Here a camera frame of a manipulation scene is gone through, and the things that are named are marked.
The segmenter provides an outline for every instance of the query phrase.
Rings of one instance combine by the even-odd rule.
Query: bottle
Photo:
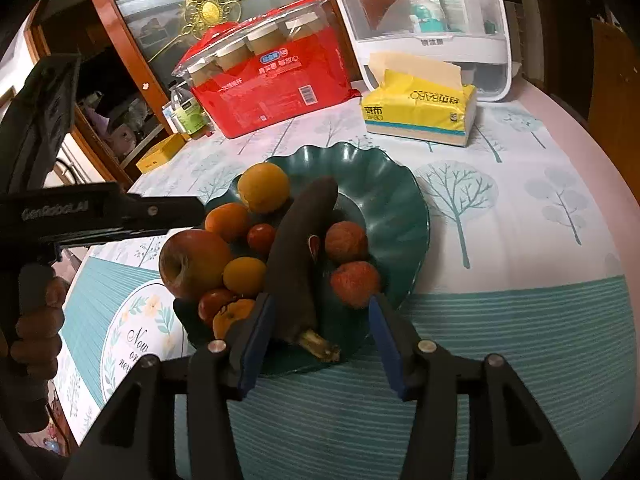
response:
[[[276,50],[285,41],[277,23],[267,23],[267,25],[249,32],[246,38],[256,56],[260,56],[268,50]]]
[[[244,40],[238,40],[219,48],[216,56],[218,66],[226,72],[251,58],[252,53],[244,44]]]
[[[324,23],[315,12],[308,12],[285,23],[289,35],[287,41],[296,41],[320,32]]]
[[[193,94],[187,90],[186,82],[171,87],[171,108],[192,139],[199,139],[212,132],[208,116]]]
[[[440,0],[409,0],[414,32],[442,32],[447,29]]]
[[[447,17],[449,29],[453,32],[469,32],[469,18],[465,0],[442,0],[442,8]]]

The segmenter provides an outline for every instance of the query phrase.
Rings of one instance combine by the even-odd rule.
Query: tissue box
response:
[[[157,144],[153,145],[145,155],[136,162],[136,166],[142,173],[169,162],[185,145],[181,134],[173,134]]]
[[[386,69],[382,85],[361,106],[368,132],[466,146],[476,118],[476,88],[448,88]]]

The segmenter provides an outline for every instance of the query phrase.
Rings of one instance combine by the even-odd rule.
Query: banana stem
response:
[[[340,360],[340,347],[329,343],[311,329],[300,335],[298,344],[324,363],[337,363]]]

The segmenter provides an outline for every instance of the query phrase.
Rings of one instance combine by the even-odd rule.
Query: apple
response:
[[[200,316],[200,319],[206,324],[211,326],[213,318],[220,312],[222,307],[235,301],[236,298],[236,294],[228,290],[228,288],[217,288],[205,292],[198,304],[198,316]]]
[[[160,277],[176,298],[199,301],[222,286],[222,271],[232,260],[231,249],[217,234],[187,229],[169,238],[160,251]]]

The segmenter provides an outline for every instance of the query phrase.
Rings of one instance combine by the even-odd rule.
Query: striped tablecloth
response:
[[[414,172],[432,218],[403,313],[450,352],[503,354],[581,478],[599,479],[628,438],[636,394],[636,335],[618,254],[540,120],[510,102],[480,107],[476,125],[466,149],[377,136],[366,132],[356,99],[237,139],[190,142],[132,192],[206,202],[250,165],[304,144],[385,150]],[[55,382],[78,440],[126,372],[129,351],[189,351],[170,302],[149,283],[166,238],[94,247],[76,277]],[[459,404],[455,476],[463,478],[468,409]],[[388,480],[398,477],[414,408],[394,397],[367,342],[345,364],[259,379],[245,401],[230,403],[230,416],[245,478]],[[184,400],[176,431],[178,472],[187,477]]]

